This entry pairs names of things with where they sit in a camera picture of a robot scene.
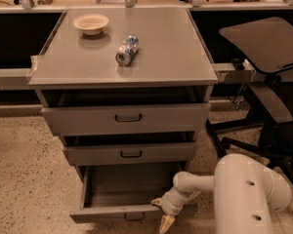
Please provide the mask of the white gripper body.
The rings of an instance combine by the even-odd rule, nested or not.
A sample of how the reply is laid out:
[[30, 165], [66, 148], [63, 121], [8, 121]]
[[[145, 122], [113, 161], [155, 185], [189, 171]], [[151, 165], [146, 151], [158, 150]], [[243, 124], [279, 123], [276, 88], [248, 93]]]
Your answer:
[[187, 201], [184, 193], [171, 188], [161, 197], [160, 206], [166, 215], [178, 215]]

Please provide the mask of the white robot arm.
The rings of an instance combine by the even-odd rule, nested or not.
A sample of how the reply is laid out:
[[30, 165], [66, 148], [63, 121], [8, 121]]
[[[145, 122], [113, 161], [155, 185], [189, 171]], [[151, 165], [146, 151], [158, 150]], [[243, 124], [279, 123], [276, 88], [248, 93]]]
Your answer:
[[165, 234], [184, 205], [203, 192], [213, 194], [216, 234], [274, 234], [271, 212], [286, 209], [292, 198], [282, 175], [245, 155], [229, 154], [212, 175], [176, 173], [173, 187], [151, 201], [163, 212], [159, 234]]

